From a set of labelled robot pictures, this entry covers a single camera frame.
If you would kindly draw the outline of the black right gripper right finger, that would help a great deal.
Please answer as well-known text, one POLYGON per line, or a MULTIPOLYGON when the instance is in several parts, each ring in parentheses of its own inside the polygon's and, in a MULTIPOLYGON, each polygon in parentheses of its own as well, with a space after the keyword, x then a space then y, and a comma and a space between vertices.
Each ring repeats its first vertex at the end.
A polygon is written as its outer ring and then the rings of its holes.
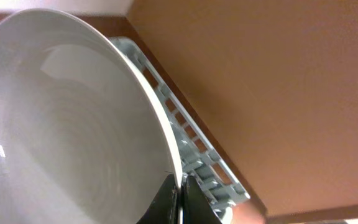
POLYGON ((183 186, 183 224, 221 224, 193 176, 183 186))

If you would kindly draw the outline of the grey round plate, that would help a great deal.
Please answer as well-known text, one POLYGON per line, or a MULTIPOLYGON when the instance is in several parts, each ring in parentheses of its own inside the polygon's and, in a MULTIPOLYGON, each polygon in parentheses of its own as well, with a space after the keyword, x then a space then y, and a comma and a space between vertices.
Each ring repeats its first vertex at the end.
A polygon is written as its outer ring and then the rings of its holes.
POLYGON ((140 70, 65 12, 0 22, 0 223, 137 223, 161 198, 175 218, 181 164, 140 70))

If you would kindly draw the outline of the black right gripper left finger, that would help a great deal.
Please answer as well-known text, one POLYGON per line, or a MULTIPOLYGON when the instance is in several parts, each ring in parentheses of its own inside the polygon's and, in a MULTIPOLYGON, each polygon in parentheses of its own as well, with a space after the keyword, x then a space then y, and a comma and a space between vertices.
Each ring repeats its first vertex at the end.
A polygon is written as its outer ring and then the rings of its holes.
POLYGON ((175 177, 163 181, 150 206, 137 224, 177 224, 178 191, 175 177))

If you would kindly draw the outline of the grey plastic dishwasher rack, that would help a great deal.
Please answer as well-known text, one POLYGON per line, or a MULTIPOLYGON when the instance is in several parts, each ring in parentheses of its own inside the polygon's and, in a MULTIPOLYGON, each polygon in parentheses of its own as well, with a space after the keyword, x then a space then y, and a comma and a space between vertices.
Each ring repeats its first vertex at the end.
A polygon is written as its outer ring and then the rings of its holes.
POLYGON ((142 72, 159 98, 177 141, 183 178, 193 176, 220 222, 232 222, 232 208, 250 199, 246 189, 138 45, 127 37, 109 40, 142 72))

